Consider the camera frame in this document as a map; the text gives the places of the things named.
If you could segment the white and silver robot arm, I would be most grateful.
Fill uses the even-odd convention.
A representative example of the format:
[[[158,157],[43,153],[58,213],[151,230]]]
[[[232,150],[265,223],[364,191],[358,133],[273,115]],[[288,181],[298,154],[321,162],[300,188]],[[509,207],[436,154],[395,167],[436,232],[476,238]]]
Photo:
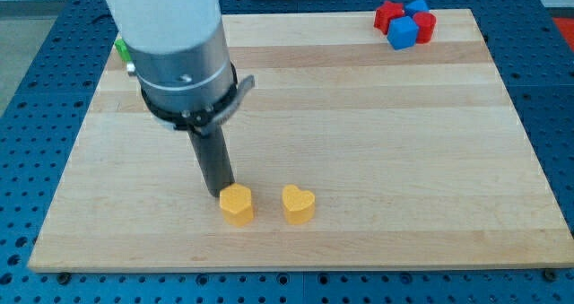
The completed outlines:
[[[106,0],[149,110],[200,135],[223,125],[255,79],[237,79],[220,0]]]

